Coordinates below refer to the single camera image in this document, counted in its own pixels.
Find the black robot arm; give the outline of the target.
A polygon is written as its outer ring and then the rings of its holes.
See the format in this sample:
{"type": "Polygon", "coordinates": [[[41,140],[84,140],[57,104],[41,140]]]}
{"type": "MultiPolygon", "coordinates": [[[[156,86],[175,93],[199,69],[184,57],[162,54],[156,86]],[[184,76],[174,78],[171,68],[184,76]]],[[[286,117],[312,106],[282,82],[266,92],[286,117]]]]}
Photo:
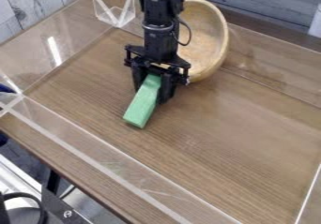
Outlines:
{"type": "Polygon", "coordinates": [[[179,25],[188,25],[179,18],[184,0],[139,0],[144,13],[142,28],[144,45],[127,45],[124,65],[131,68],[134,88],[139,89],[147,76],[160,78],[156,91],[158,103],[166,103],[174,96],[178,84],[188,83],[191,64],[178,55],[178,46],[187,46],[179,41],[179,25]]]}

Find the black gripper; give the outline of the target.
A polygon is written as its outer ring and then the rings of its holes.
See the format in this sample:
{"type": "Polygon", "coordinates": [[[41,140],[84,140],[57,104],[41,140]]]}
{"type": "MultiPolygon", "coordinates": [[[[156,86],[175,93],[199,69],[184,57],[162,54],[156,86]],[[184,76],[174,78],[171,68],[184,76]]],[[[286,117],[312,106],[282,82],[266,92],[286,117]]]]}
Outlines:
{"type": "Polygon", "coordinates": [[[164,104],[174,96],[176,83],[188,84],[191,64],[178,54],[174,54],[168,60],[156,60],[147,57],[143,46],[128,44],[124,49],[127,52],[124,65],[131,69],[135,90],[139,90],[148,74],[163,74],[158,91],[158,103],[164,104]]]}

